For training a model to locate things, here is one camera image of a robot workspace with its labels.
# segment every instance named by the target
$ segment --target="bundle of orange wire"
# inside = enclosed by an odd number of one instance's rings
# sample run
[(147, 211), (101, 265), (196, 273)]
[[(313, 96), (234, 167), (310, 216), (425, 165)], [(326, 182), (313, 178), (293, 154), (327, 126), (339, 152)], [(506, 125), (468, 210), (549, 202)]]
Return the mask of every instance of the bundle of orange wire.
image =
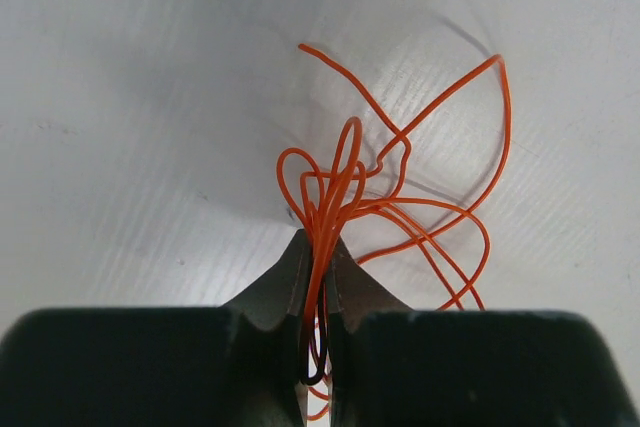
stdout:
[[(320, 59), (322, 62), (349, 80), (365, 98), (380, 120), (394, 135), (392, 140), (378, 153), (376, 157), (376, 165), (370, 170), (367, 170), (364, 163), (359, 160), (360, 147), (362, 144), (362, 122), (357, 117), (351, 117), (347, 120), (342, 133), (340, 134), (336, 154), (330, 171), (327, 172), (320, 169), (316, 161), (307, 152), (295, 147), (286, 149), (278, 158), (278, 183), (289, 206), (296, 213), (300, 222), (302, 222), (313, 247), (313, 266), (304, 308), (305, 328), (303, 329), (301, 345), (304, 346), (305, 351), (307, 351), (307, 349), (311, 351), (318, 370), (316, 375), (310, 377), (307, 376), (307, 380), (315, 379), (314, 382), (319, 382), (324, 379), (325, 382), (328, 382), (329, 374), (325, 373), (327, 339), (326, 328), (324, 327), (326, 326), (322, 325), (324, 323), (325, 316), (322, 315), (323, 312), (319, 311), (318, 306), (324, 304), (323, 302), (319, 302), (319, 300), (322, 300), (322, 296), (324, 295), (322, 292), (323, 278), (331, 260), (336, 242), (338, 241), (344, 225), (350, 220), (359, 219), (367, 215), (376, 215), (393, 222), (402, 229), (409, 238), (401, 244), (376, 250), (359, 258), (359, 264), (383, 255), (400, 252), (410, 247), (417, 247), (420, 249), (428, 264), (431, 266), (434, 273), (449, 293), (449, 300), (442, 304), (440, 309), (447, 309), (455, 305), (458, 309), (464, 310), (461, 298), (467, 292), (471, 293), (478, 308), (482, 310), (484, 309), (484, 304), (474, 287), (474, 283), (482, 273), (489, 258), (490, 242), (487, 229), (473, 214), (473, 211), (476, 210), (478, 206), (480, 206), (480, 204), (482, 204), (482, 202), (484, 202), (484, 200), (489, 196), (498, 183), (506, 165), (507, 157), (509, 155), (509, 145), (511, 142), (511, 99), (504, 61), (500, 55), (494, 55), (451, 85), (433, 102), (425, 107), (403, 129), (399, 129), (382, 110), (380, 105), (375, 101), (364, 85), (362, 85), (362, 83), (350, 71), (313, 47), (306, 44), (300, 44), (298, 47), (302, 51)], [(493, 65), (497, 65), (499, 67), (500, 81), (502, 85), (504, 100), (504, 140), (500, 161), (498, 162), (493, 177), (487, 184), (486, 188), (467, 208), (462, 208), (457, 205), (438, 200), (402, 197), (401, 191), (407, 175), (408, 160), (411, 154), (411, 142), (409, 141), (408, 135), (451, 95), (478, 77), (480, 74), (487, 71)], [(346, 165), (343, 168), (340, 168), (349, 137), (351, 142), (350, 148), (347, 149)], [(385, 156), (387, 156), (387, 154), (389, 154), (389, 152), (399, 143), (403, 144), (404, 153), (402, 155), (400, 171), (395, 187), (391, 190), (391, 193), (383, 197), (365, 198), (364, 193), (367, 179), (374, 177), (382, 171)], [(302, 206), (299, 206), (294, 200), (284, 178), (284, 163), (291, 155), (302, 157), (311, 167), (311, 170), (304, 172), (300, 176)], [(318, 198), (315, 200), (309, 195), (308, 182), (310, 180), (315, 181), (318, 184), (319, 194)], [(355, 193), (353, 195), (349, 195), (349, 192), (353, 191), (354, 183)], [(403, 209), (401, 209), (400, 206), (403, 205), (429, 205), (440, 209), (447, 209), (457, 215), (453, 220), (449, 221), (445, 225), (428, 232), (422, 225), (420, 225), (420, 223), (415, 221), (411, 216), (406, 214)], [(470, 277), (464, 273), (453, 258), (436, 241), (436, 237), (450, 230), (464, 219), (469, 219), (475, 223), (484, 239), (484, 251), (482, 257)], [(440, 256), (442, 256), (442, 258), (446, 260), (453, 271), (464, 282), (464, 287), (457, 292), (453, 289), (446, 276), (436, 264), (432, 254), (427, 250), (425, 244), (430, 245)], [(318, 342), (316, 342), (314, 331), (318, 322), (321, 324), (319, 339), (320, 353), (318, 353)], [(313, 387), (311, 387), (311, 391), (319, 398), (328, 400), (328, 395), (318, 392)], [(309, 420), (316, 420), (322, 417), (326, 414), (328, 408), (328, 404), (325, 405), (318, 414), (309, 416)]]

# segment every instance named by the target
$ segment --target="orange cable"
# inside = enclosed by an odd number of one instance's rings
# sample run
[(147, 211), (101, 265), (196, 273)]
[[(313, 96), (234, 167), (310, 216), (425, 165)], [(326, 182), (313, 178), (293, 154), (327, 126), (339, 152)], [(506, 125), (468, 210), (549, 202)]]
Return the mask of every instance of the orange cable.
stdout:
[[(495, 186), (497, 185), (502, 172), (504, 171), (507, 158), (509, 156), (509, 146), (511, 143), (511, 97), (509, 92), (509, 83), (507, 79), (507, 72), (504, 64), (504, 60), (500, 55), (494, 55), (484, 61), (475, 69), (471, 70), (468, 74), (463, 76), (457, 82), (454, 82), (449, 88), (447, 88), (442, 94), (440, 94), (433, 102), (426, 106), (411, 122), (409, 122), (403, 129), (399, 129), (389, 116), (384, 112), (380, 105), (376, 102), (369, 91), (364, 85), (353, 75), (349, 70), (330, 59), (324, 53), (310, 47), (306, 44), (300, 44), (298, 46), (300, 50), (318, 58), (333, 70), (345, 77), (364, 97), (369, 106), (377, 114), (378, 118), (383, 124), (393, 133), (394, 137), (391, 141), (378, 153), (376, 156), (376, 165), (371, 170), (367, 170), (359, 160), (360, 148), (362, 144), (362, 122), (357, 117), (351, 117), (345, 123), (344, 128), (340, 134), (336, 153), (333, 159), (331, 170), (326, 172), (320, 169), (315, 160), (302, 149), (288, 148), (285, 149), (278, 158), (277, 162), (277, 178), (278, 184), (282, 193), (291, 207), (292, 211), (300, 219), (311, 245), (313, 247), (313, 265), (311, 270), (311, 279), (309, 282), (309, 288), (307, 291), (307, 297), (305, 301), (303, 321), (305, 327), (303, 328), (303, 336), (301, 339), (305, 349), (309, 349), (312, 354), (312, 359), (318, 369), (317, 374), (322, 370), (323, 375), (317, 377), (317, 379), (324, 380), (325, 383), (330, 382), (330, 374), (325, 373), (325, 366), (321, 365), (321, 355), (318, 354), (318, 342), (314, 334), (314, 329), (318, 326), (317, 318), (319, 316), (319, 299), (321, 295), (324, 295), (323, 291), (323, 279), (326, 274), (329, 262), (333, 255), (335, 245), (340, 237), (340, 233), (344, 225), (355, 219), (365, 217), (367, 215), (375, 215), (390, 222), (394, 223), (397, 227), (409, 237), (409, 240), (400, 243), (398, 245), (383, 248), (371, 252), (358, 259), (358, 263), (363, 264), (369, 260), (382, 257), (384, 255), (390, 255), (396, 252), (401, 252), (410, 247), (418, 247), (422, 252), (427, 263), (431, 266), (432, 270), (436, 274), (436, 277), (444, 285), (445, 289), (449, 293), (449, 300), (440, 306), (439, 309), (447, 309), (453, 305), (456, 305), (459, 309), (464, 310), (464, 306), (461, 302), (462, 297), (466, 293), (471, 293), (476, 305), (479, 309), (484, 310), (484, 304), (480, 295), (477, 293), (474, 283), (484, 270), (489, 258), (490, 251), (490, 239), (489, 233), (483, 223), (473, 214), (484, 201), (491, 194)], [(502, 155), (498, 162), (497, 168), (491, 177), (491, 180), (478, 196), (478, 198), (468, 207), (462, 208), (457, 205), (441, 202), (431, 199), (420, 199), (413, 197), (400, 197), (402, 187), (404, 185), (409, 156), (411, 154), (411, 142), (408, 135), (423, 122), (433, 111), (435, 111), (443, 102), (451, 97), (455, 92), (467, 85), (469, 82), (477, 78), (483, 72), (487, 71), (494, 65), (498, 65), (500, 74), (500, 83), (502, 86), (503, 103), (504, 103), (504, 139), (502, 146)], [(341, 169), (340, 166), (343, 163), (343, 153), (347, 141), (351, 139), (351, 148), (347, 150), (346, 162)], [(398, 180), (395, 187), (390, 194), (381, 198), (364, 198), (365, 184), (367, 179), (379, 174), (384, 168), (384, 158), (389, 152), (399, 143), (404, 146), (404, 152), (400, 163), (400, 171), (398, 173)], [(299, 206), (291, 195), (285, 178), (284, 178), (284, 164), (289, 156), (296, 155), (302, 157), (310, 166), (309, 171), (304, 172), (300, 176), (299, 187), (302, 197), (302, 206)], [(309, 196), (308, 181), (314, 180), (318, 184), (318, 199), (316, 202)], [(356, 183), (355, 192), (351, 199), (347, 201), (348, 193), (353, 191), (352, 184)], [(427, 231), (419, 222), (414, 220), (406, 212), (404, 212), (400, 205), (428, 205), (437, 207), (440, 209), (449, 210), (457, 216), (431, 232)], [(440, 234), (447, 232), (464, 219), (471, 220), (480, 230), (484, 240), (484, 250), (482, 257), (478, 262), (473, 274), (468, 277), (464, 271), (458, 266), (453, 258), (440, 246), (436, 237)], [(428, 244), (433, 248), (458, 277), (464, 283), (457, 292), (453, 289), (448, 282), (447, 277), (438, 267), (433, 255), (429, 253), (427, 249)], [(327, 348), (327, 339), (325, 336), (320, 335), (319, 345), (320, 351)], [(310, 391), (313, 395), (321, 400), (329, 401), (330, 396), (324, 394), (317, 389), (310, 387)], [(326, 404), (324, 408), (317, 414), (308, 416), (308, 420), (317, 420), (323, 417), (329, 410), (329, 404)]]

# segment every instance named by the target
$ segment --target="white surface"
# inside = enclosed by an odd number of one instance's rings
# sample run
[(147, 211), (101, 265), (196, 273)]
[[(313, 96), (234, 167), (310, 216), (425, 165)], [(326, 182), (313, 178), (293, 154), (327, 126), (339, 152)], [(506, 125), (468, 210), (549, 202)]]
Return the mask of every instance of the white surface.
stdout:
[[(294, 229), (279, 152), (326, 164), (352, 114), (374, 145), (386, 135), (298, 42), (333, 52), (401, 125), (484, 60), (480, 42), (507, 61), (514, 140), (480, 209), (493, 251), (479, 290), (490, 307), (585, 314), (637, 402), (637, 5), (0, 0), (0, 330), (40, 306), (217, 304), (271, 265)], [(490, 165), (500, 109), (491, 75), (457, 95), (412, 136), (411, 178), (463, 198)], [(359, 253), (386, 233), (345, 237)], [(475, 235), (445, 243), (471, 260)], [(416, 307), (442, 296), (418, 256), (369, 269)]]

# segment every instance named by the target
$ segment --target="orange wire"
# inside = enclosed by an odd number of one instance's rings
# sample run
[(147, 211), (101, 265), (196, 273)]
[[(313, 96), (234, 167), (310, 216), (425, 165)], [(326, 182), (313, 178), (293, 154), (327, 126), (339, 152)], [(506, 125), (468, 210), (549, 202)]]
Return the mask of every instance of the orange wire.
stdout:
[[(376, 165), (371, 170), (367, 170), (364, 164), (358, 159), (360, 154), (360, 147), (362, 145), (362, 122), (357, 117), (351, 117), (345, 123), (344, 128), (340, 134), (338, 140), (338, 146), (336, 148), (336, 154), (333, 159), (331, 170), (326, 172), (320, 169), (315, 160), (302, 149), (289, 148), (284, 150), (277, 163), (277, 178), (278, 184), (284, 198), (291, 207), (292, 211), (300, 219), (309, 240), (313, 246), (313, 265), (311, 270), (311, 280), (309, 282), (309, 288), (307, 291), (307, 297), (305, 301), (303, 320), (305, 327), (303, 328), (303, 342), (304, 348), (309, 348), (312, 353), (312, 358), (316, 367), (324, 371), (325, 366), (320, 364), (320, 356), (317, 353), (317, 343), (314, 328), (317, 327), (317, 308), (318, 299), (320, 295), (324, 295), (321, 292), (322, 281), (326, 274), (331, 256), (335, 249), (336, 242), (340, 237), (340, 233), (344, 225), (355, 219), (365, 217), (367, 215), (375, 215), (386, 220), (389, 220), (397, 227), (399, 227), (409, 238), (409, 240), (402, 242), (392, 247), (386, 247), (380, 250), (371, 252), (358, 259), (358, 263), (363, 264), (369, 260), (382, 257), (384, 255), (390, 255), (396, 252), (401, 252), (410, 247), (418, 247), (418, 249), (424, 255), (427, 263), (431, 266), (432, 270), (444, 285), (449, 294), (449, 300), (443, 303), (439, 309), (447, 309), (453, 305), (456, 305), (461, 310), (464, 310), (464, 306), (461, 302), (462, 297), (471, 293), (476, 305), (479, 309), (484, 310), (484, 304), (480, 295), (474, 287), (474, 283), (478, 280), (478, 277), (484, 270), (487, 261), (489, 259), (490, 251), (490, 239), (489, 233), (483, 223), (473, 214), (473, 212), (485, 201), (485, 199), (491, 194), (495, 186), (497, 185), (502, 172), (504, 171), (509, 156), (509, 146), (511, 143), (511, 97), (509, 93), (509, 83), (507, 79), (507, 72), (504, 64), (504, 60), (500, 55), (494, 55), (484, 61), (475, 69), (471, 70), (468, 74), (463, 76), (457, 82), (454, 82), (449, 88), (447, 88), (442, 94), (440, 94), (433, 102), (426, 106), (411, 122), (409, 122), (403, 129), (399, 129), (389, 116), (384, 112), (380, 105), (375, 101), (373, 96), (364, 87), (364, 85), (353, 75), (349, 70), (330, 59), (322, 52), (310, 47), (306, 44), (300, 44), (298, 46), (300, 50), (318, 58), (333, 70), (345, 77), (364, 97), (369, 106), (373, 109), (383, 124), (393, 133), (392, 140), (384, 146), (384, 148), (376, 156)], [(492, 66), (497, 65), (499, 67), (500, 82), (502, 86), (503, 103), (504, 103), (504, 140), (502, 146), (502, 155), (498, 162), (497, 168), (491, 177), (491, 180), (481, 192), (478, 198), (468, 207), (461, 208), (457, 205), (441, 202), (431, 199), (420, 199), (413, 197), (400, 197), (400, 192), (404, 185), (409, 156), (411, 154), (411, 142), (408, 135), (423, 122), (434, 110), (436, 110), (444, 101), (451, 97), (455, 92), (474, 80), (476, 77), (487, 71)], [(347, 141), (351, 139), (351, 148), (348, 149), (346, 154), (346, 162), (343, 161), (343, 154), (345, 151), (345, 145)], [(400, 163), (400, 171), (398, 173), (398, 180), (391, 193), (381, 198), (364, 198), (365, 184), (367, 179), (379, 174), (384, 168), (384, 159), (391, 152), (391, 150), (398, 144), (402, 143), (404, 146), (404, 152)], [(302, 198), (302, 206), (299, 206), (291, 195), (285, 178), (284, 178), (284, 164), (289, 156), (296, 155), (302, 157), (307, 161), (311, 170), (304, 172), (300, 176), (300, 192)], [(307, 183), (310, 179), (315, 179), (318, 184), (318, 199), (314, 201), (309, 195)], [(354, 191), (354, 194), (348, 200), (348, 194)], [(437, 229), (429, 232), (419, 222), (414, 220), (411, 216), (405, 213), (399, 206), (400, 205), (427, 205), (437, 207), (440, 209), (449, 210), (457, 216)], [(482, 257), (478, 262), (473, 274), (468, 277), (464, 271), (458, 266), (454, 259), (440, 246), (436, 237), (440, 234), (447, 232), (464, 219), (471, 220), (480, 230), (484, 240), (484, 250)], [(438, 264), (436, 263), (433, 255), (427, 249), (429, 245), (435, 250), (449, 266), (455, 272), (455, 274), (462, 280), (464, 286), (457, 292), (453, 289), (447, 277), (442, 272)], [(320, 336), (319, 339), (320, 348), (326, 348), (327, 339)], [(330, 374), (324, 374), (323, 380), (325, 383), (330, 381)], [(310, 387), (310, 391), (313, 395), (321, 400), (329, 401), (330, 396), (324, 394), (317, 389)], [(329, 404), (327, 403), (324, 408), (317, 414), (308, 416), (308, 420), (317, 420), (323, 417), (329, 410)]]

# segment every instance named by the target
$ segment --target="tangled orange cord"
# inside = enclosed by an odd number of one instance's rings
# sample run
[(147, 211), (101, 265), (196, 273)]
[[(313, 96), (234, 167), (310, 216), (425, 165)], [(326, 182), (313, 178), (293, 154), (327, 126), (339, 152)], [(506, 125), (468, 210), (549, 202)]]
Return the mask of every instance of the tangled orange cord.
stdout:
[[(344, 225), (354, 219), (359, 219), (367, 215), (377, 215), (385, 218), (395, 225), (397, 225), (402, 231), (406, 233), (409, 240), (401, 244), (387, 247), (384, 249), (371, 252), (359, 259), (359, 264), (367, 262), (369, 260), (381, 257), (383, 255), (389, 255), (396, 252), (403, 251), (410, 247), (418, 247), (425, 259), (433, 269), (435, 275), (440, 282), (444, 285), (449, 293), (449, 300), (440, 306), (440, 309), (447, 309), (455, 305), (458, 309), (464, 310), (461, 302), (462, 296), (467, 292), (470, 292), (473, 296), (475, 303), (481, 310), (484, 309), (482, 299), (478, 295), (474, 287), (475, 281), (482, 273), (487, 260), (489, 258), (489, 233), (483, 225), (483, 223), (473, 214), (473, 211), (484, 202), (494, 189), (502, 171), (507, 162), (509, 155), (509, 145), (511, 142), (511, 98), (509, 94), (509, 84), (507, 80), (507, 72), (504, 65), (504, 60), (500, 55), (494, 55), (466, 74), (460, 80), (451, 85), (442, 94), (440, 94), (433, 102), (425, 107), (411, 122), (407, 124), (403, 129), (399, 129), (382, 110), (380, 105), (375, 101), (372, 95), (362, 85), (362, 83), (347, 69), (339, 65), (337, 62), (331, 60), (322, 52), (310, 47), (306, 44), (300, 44), (298, 46), (302, 51), (318, 58), (326, 65), (343, 75), (351, 84), (362, 94), (367, 103), (378, 115), (380, 120), (385, 126), (393, 133), (393, 139), (380, 151), (376, 157), (376, 165), (373, 169), (367, 170), (362, 161), (359, 160), (360, 147), (362, 144), (362, 122), (357, 117), (351, 117), (347, 120), (340, 138), (338, 146), (336, 148), (336, 154), (333, 159), (333, 164), (329, 172), (320, 169), (316, 161), (304, 150), (299, 148), (289, 148), (280, 154), (277, 164), (277, 176), (280, 189), (288, 202), (291, 209), (296, 213), (300, 222), (309, 236), (310, 242), (313, 246), (313, 266), (311, 272), (311, 280), (309, 283), (309, 290), (307, 292), (306, 303), (304, 308), (304, 325), (303, 338), (301, 345), (305, 346), (305, 351), (308, 349), (312, 354), (316, 367), (318, 369), (317, 375), (310, 377), (316, 379), (316, 382), (324, 380), (325, 383), (329, 382), (329, 374), (325, 373), (325, 360), (326, 360), (326, 328), (324, 325), (320, 327), (320, 352), (324, 350), (325, 355), (318, 353), (318, 342), (316, 342), (315, 327), (318, 322), (324, 322), (323, 312), (318, 312), (319, 305), (323, 305), (321, 296), (324, 295), (323, 278), (327, 271), (329, 261), (333, 254), (336, 242), (340, 236), (340, 232)], [(504, 99), (504, 140), (502, 147), (502, 155), (496, 168), (493, 177), (488, 183), (484, 191), (478, 196), (478, 198), (468, 207), (461, 208), (457, 205), (441, 202), (432, 199), (420, 199), (413, 197), (401, 197), (401, 190), (405, 182), (407, 174), (407, 165), (409, 156), (411, 154), (411, 142), (408, 139), (409, 133), (413, 131), (429, 114), (437, 109), (445, 100), (447, 100), (456, 91), (463, 86), (471, 82), (480, 74), (488, 70), (493, 65), (497, 64), (499, 67), (500, 81), (502, 84), (502, 94)], [(351, 138), (350, 149), (347, 153), (346, 165), (340, 169), (342, 163), (342, 157), (345, 151), (347, 141)], [(404, 146), (404, 153), (402, 155), (402, 161), (400, 164), (400, 171), (398, 180), (391, 193), (380, 198), (365, 198), (365, 184), (367, 179), (379, 174), (383, 169), (383, 160), (385, 156), (399, 143)], [(302, 196), (302, 206), (299, 206), (293, 199), (287, 184), (284, 179), (284, 163), (291, 155), (297, 155), (305, 159), (311, 170), (304, 172), (300, 176), (300, 192)], [(309, 195), (307, 185), (309, 180), (313, 180), (318, 184), (318, 199), (314, 201)], [(347, 201), (348, 193), (352, 184), (355, 182), (355, 193)], [(438, 207), (441, 209), (447, 209), (457, 214), (457, 216), (446, 223), (442, 227), (439, 227), (431, 232), (416, 222), (411, 216), (407, 215), (404, 210), (399, 206), (401, 205), (429, 205)], [(457, 225), (463, 219), (469, 219), (474, 222), (484, 239), (484, 252), (476, 267), (475, 271), (468, 277), (464, 271), (456, 264), (449, 254), (438, 244), (436, 237), (440, 234), (450, 230)], [(446, 262), (451, 266), (455, 273), (464, 282), (464, 287), (459, 291), (455, 291), (451, 284), (447, 281), (447, 278), (442, 273), (438, 265), (436, 264), (433, 256), (427, 250), (425, 244), (429, 244)], [(318, 390), (310, 387), (311, 392), (322, 400), (328, 401), (329, 396), (323, 394)], [(308, 417), (309, 420), (317, 420), (324, 416), (329, 409), (329, 405), (325, 405), (324, 408), (315, 415)]]

